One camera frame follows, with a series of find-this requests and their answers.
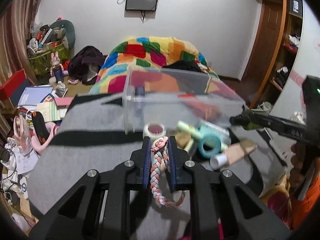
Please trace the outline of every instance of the silver screw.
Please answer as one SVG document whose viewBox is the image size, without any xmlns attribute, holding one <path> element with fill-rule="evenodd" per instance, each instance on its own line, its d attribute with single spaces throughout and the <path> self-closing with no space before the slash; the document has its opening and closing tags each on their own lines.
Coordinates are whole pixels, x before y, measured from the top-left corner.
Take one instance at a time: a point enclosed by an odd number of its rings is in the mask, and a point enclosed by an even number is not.
<svg viewBox="0 0 320 240">
<path fill-rule="evenodd" d="M 222 174 L 223 174 L 223 176 L 225 176 L 225 177 L 231 177 L 231 176 L 232 176 L 232 171 L 230 171 L 230 170 L 224 170 L 224 171 L 222 172 Z"/>
<path fill-rule="evenodd" d="M 127 167 L 132 167 L 134 165 L 134 161 L 132 160 L 127 160 L 124 162 L 124 165 Z"/>
<path fill-rule="evenodd" d="M 193 161 L 186 161 L 184 164 L 185 164 L 187 167 L 193 167 L 193 166 L 195 166 L 195 163 L 194 163 Z"/>
<path fill-rule="evenodd" d="M 89 170 L 89 171 L 87 172 L 87 175 L 88 175 L 89 177 L 94 177 L 94 176 L 97 175 L 97 171 L 96 171 L 96 170 Z"/>
</svg>

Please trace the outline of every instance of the clear plastic box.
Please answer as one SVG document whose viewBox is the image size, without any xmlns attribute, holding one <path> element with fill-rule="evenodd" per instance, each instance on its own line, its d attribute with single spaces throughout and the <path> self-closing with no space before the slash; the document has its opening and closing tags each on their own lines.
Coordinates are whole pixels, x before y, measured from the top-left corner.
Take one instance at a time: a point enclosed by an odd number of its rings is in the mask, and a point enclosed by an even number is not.
<svg viewBox="0 0 320 240">
<path fill-rule="evenodd" d="M 124 86 L 124 129 L 142 131 L 150 122 L 175 130 L 178 121 L 195 126 L 200 119 L 230 126 L 244 100 L 222 81 L 206 73 L 128 67 Z"/>
</svg>

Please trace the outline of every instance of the multicolored quilt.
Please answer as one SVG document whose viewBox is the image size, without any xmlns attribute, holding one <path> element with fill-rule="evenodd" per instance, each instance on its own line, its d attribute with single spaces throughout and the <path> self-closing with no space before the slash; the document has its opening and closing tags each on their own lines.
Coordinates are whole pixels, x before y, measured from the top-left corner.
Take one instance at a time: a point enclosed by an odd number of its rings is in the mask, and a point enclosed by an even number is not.
<svg viewBox="0 0 320 240">
<path fill-rule="evenodd" d="M 173 37 L 133 38 L 113 49 L 89 93 L 122 92 L 128 66 L 160 68 L 179 60 L 195 61 L 203 72 L 218 79 L 216 73 L 207 67 L 205 57 L 188 41 Z"/>
</svg>

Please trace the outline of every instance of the teal tape roll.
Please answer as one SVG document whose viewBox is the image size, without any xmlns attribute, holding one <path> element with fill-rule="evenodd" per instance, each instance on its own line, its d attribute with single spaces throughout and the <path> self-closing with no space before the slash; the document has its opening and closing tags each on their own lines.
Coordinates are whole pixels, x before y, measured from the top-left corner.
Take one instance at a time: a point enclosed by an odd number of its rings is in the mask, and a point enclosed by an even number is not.
<svg viewBox="0 0 320 240">
<path fill-rule="evenodd" d="M 203 145 L 207 145 L 209 147 L 212 147 L 211 151 L 206 151 L 203 148 Z M 221 151 L 221 141 L 220 139 L 212 134 L 208 134 L 204 136 L 200 141 L 198 145 L 198 149 L 202 157 L 206 159 L 210 159 L 213 155 L 216 155 L 220 153 Z"/>
</svg>

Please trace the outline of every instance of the brown striped curtain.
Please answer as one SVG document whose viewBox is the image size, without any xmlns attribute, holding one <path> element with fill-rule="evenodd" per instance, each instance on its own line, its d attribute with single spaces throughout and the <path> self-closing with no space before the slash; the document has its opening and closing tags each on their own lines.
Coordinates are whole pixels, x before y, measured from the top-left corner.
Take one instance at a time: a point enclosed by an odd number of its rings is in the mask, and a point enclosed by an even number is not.
<svg viewBox="0 0 320 240">
<path fill-rule="evenodd" d="M 31 37 L 30 24 L 36 17 L 40 1 L 13 0 L 0 18 L 0 85 L 20 69 L 25 70 L 31 83 L 37 83 L 28 60 L 26 40 Z M 9 131 L 10 126 L 0 115 L 0 138 L 6 138 Z"/>
</svg>

